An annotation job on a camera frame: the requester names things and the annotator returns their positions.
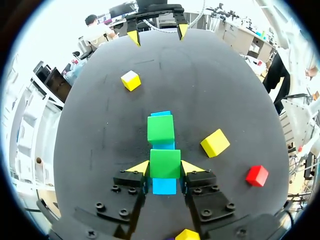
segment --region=computer monitor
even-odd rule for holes
[[[135,6],[135,4],[132,2],[123,3],[121,5],[114,6],[114,7],[110,8],[109,13],[111,15],[111,18],[113,19],[118,16],[132,13],[134,11],[134,6]]]
[[[168,4],[168,0],[136,0],[139,6],[139,12],[145,12],[153,4]]]

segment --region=white shirt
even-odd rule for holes
[[[98,41],[99,38],[103,37],[104,34],[112,34],[114,31],[112,31],[110,29],[110,27],[108,27],[107,25],[101,23],[101,24],[97,24],[97,25],[91,25],[88,26],[84,35],[83,35],[83,39],[85,44],[88,46],[89,43],[95,44],[95,42]]]

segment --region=black round table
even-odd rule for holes
[[[101,46],[84,66],[66,100],[54,151],[61,215],[75,207],[95,212],[113,176],[149,159],[147,117],[170,110],[181,159],[211,169],[236,216],[275,214],[288,193],[289,161],[275,107],[250,67],[214,33],[140,33]],[[142,82],[132,92],[120,77],[133,70]],[[221,129],[230,146],[208,158],[200,142]],[[269,172],[264,187],[245,181],[251,166]],[[162,240],[194,230],[183,195],[146,196],[134,240]]]

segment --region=block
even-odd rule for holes
[[[152,145],[172,144],[175,141],[174,117],[148,116],[147,139]]]
[[[173,142],[171,144],[156,144],[152,146],[153,149],[168,149],[168,150],[175,150],[176,144]]]
[[[262,166],[252,166],[245,180],[255,187],[263,187],[269,172]]]
[[[134,71],[129,71],[121,77],[123,85],[131,92],[141,85],[140,77]]]
[[[230,146],[228,139],[221,129],[218,129],[210,136],[206,137],[200,144],[209,158],[218,156]]]
[[[139,173],[143,173],[143,176],[145,175],[146,173],[146,170],[148,168],[148,165],[149,165],[149,160],[147,161],[144,161],[143,163],[140,163],[136,166],[133,166],[131,168],[129,168],[128,170],[126,170],[127,172],[134,172],[134,171],[137,171]]]
[[[200,167],[192,165],[191,163],[188,163],[183,160],[181,160],[181,164],[182,164],[183,171],[184,171],[185,175],[187,175],[187,173],[192,173],[193,171],[196,171],[196,172],[204,172],[205,171],[204,169],[201,169]]]
[[[175,237],[175,240],[200,240],[200,236],[199,233],[195,231],[185,229]]]
[[[179,179],[180,162],[180,150],[151,149],[150,177],[156,179]]]
[[[154,112],[154,113],[150,114],[151,117],[166,116],[166,115],[171,115],[171,112],[170,111],[159,111],[159,112]]]
[[[152,178],[152,193],[154,195],[177,194],[177,180],[175,178]]]

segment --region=bolt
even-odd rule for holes
[[[128,192],[129,192],[130,195],[136,195],[137,194],[137,190],[134,187],[131,187]]]
[[[214,186],[211,187],[211,190],[213,192],[218,192],[219,191],[219,187],[217,185],[214,185]]]
[[[128,212],[128,210],[127,209],[121,209],[120,211],[119,211],[119,215],[121,216],[121,217],[123,217],[123,218],[125,218],[125,217],[128,217],[129,216],[129,212]]]
[[[225,208],[228,210],[228,211],[234,211],[236,209],[236,206],[234,203],[228,203]]]
[[[238,231],[236,231],[236,235],[240,238],[244,238],[247,235],[247,230],[240,228]]]
[[[95,204],[95,208],[99,211],[99,212],[104,212],[106,210],[105,205],[103,205],[101,202],[97,202]]]
[[[98,236],[98,233],[92,229],[89,229],[85,232],[85,235],[88,239],[96,239]]]
[[[201,194],[202,193],[202,189],[201,188],[196,188],[193,190],[193,192],[197,195]]]
[[[121,188],[118,185],[113,185],[111,190],[115,193],[118,193],[121,191]]]
[[[202,211],[201,211],[201,217],[202,217],[203,219],[209,218],[211,215],[212,215],[212,212],[211,212],[211,210],[209,210],[209,209],[205,209],[205,210],[202,210]]]

